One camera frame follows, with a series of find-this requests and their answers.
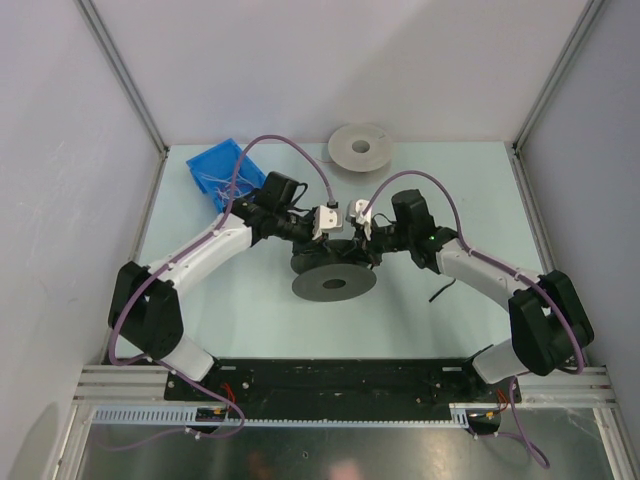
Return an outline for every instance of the blue bin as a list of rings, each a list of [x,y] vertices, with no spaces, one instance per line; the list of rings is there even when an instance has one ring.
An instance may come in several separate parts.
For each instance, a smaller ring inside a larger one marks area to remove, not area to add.
[[[187,160],[191,175],[202,193],[213,200],[219,213],[229,203],[231,176],[242,149],[233,139],[228,139],[206,152]],[[247,156],[240,165],[233,198],[250,193],[264,185],[265,175]]]

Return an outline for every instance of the gray floor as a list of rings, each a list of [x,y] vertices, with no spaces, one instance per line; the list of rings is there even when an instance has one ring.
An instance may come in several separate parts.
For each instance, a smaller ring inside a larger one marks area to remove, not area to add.
[[[166,427],[94,426],[81,477],[101,479],[610,479],[590,410],[522,411],[531,439],[551,461],[542,470],[508,439],[474,441],[463,430],[247,428],[227,440],[176,434],[128,452],[107,452]],[[515,431],[505,415],[503,431]]]

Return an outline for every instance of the robotic arm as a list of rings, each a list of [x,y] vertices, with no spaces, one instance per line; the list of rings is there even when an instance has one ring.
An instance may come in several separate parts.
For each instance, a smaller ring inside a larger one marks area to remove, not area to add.
[[[276,236],[293,243],[291,266],[300,275],[298,280],[311,276],[314,288],[331,291],[332,296],[321,297],[321,301],[352,298],[368,291],[375,284],[375,274],[367,267],[380,265],[383,254],[408,251],[419,268],[456,278],[497,302],[509,312],[512,338],[471,359],[473,368],[487,384],[527,370],[547,375],[573,354],[566,331],[555,315],[547,311],[544,300],[521,280],[471,256],[463,249],[457,232],[436,227],[418,190],[406,190],[393,196],[396,220],[384,227],[379,227],[370,213],[364,214],[368,202],[351,202],[346,219],[355,228],[353,239],[334,240],[329,238],[330,234],[342,230],[342,215],[337,206],[319,206],[302,215],[295,208],[293,199],[299,186],[295,180],[271,172],[261,189],[234,200],[231,215],[220,229],[214,230],[217,219],[186,247],[148,267],[134,262],[126,264],[118,274],[109,314],[110,325],[115,325],[138,287],[168,264],[167,270],[135,302],[121,334],[152,359],[163,361],[193,380],[201,380],[215,360],[185,335],[180,299],[234,255],[261,239]],[[205,236],[212,238],[193,248],[179,261],[171,262]],[[349,277],[352,270],[366,271],[368,276],[361,276],[354,282]],[[538,285],[569,320],[580,347],[593,340],[593,330],[566,275],[558,271],[548,275],[518,271],[523,276],[538,279]],[[318,276],[318,272],[330,272],[331,275]],[[355,290],[349,290],[352,283],[356,284]],[[294,291],[303,298],[318,300],[305,288],[296,290],[296,282]]]

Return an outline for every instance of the white wall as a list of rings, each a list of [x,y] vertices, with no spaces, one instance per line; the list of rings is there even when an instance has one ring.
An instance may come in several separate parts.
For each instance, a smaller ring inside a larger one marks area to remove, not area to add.
[[[640,450],[640,2],[611,2],[524,150]]]
[[[27,480],[102,345],[159,157],[71,0],[2,2],[0,44],[0,478]]]
[[[586,0],[97,0],[169,144],[513,140]]]

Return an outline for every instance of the blue basket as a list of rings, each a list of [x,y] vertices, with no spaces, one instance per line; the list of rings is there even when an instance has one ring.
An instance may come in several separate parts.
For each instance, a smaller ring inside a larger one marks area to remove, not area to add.
[[[242,149],[233,139],[228,139],[204,153],[187,160],[191,175],[202,193],[213,200],[219,213],[227,206],[230,197],[231,175]],[[233,198],[250,193],[264,185],[265,175],[247,156],[240,165]]]

